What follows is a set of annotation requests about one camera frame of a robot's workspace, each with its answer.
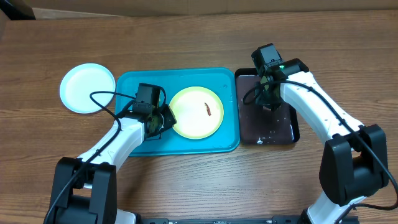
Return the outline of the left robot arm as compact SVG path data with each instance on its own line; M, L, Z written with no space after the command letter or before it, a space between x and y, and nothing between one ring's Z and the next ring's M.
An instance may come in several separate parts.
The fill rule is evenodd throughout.
M135 148L160 140L176 120L161 86L140 83L129 100L94 147L59 160L45 223L137 222L136 214L117 208L116 174Z

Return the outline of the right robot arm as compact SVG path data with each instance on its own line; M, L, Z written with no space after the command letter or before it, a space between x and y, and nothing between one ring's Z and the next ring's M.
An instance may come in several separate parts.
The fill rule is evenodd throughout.
M376 124L365 126L338 106L298 58L285 61L273 44L251 55L260 77L248 92L252 102L275 111L289 104L313 129L324 146L319 171L322 192L317 201L294 218L295 223L344 223L364 199L388 184L397 186L388 169L385 132Z

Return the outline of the light blue plate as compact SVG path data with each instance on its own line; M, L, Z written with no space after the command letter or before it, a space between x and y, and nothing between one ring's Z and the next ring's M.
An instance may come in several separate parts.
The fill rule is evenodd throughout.
M107 106L115 89L114 76L106 67L97 63L84 63L74 67L64 76L59 93L62 103L69 110L90 114L101 109L91 100L90 94L95 91L109 91L93 95L93 99L99 104Z

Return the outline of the yellow plate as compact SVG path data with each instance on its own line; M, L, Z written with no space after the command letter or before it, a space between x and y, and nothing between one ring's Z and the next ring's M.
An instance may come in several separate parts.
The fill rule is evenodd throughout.
M180 90L169 103L177 123L176 133L187 139L204 139L214 134L224 117L223 104L213 91L191 86Z

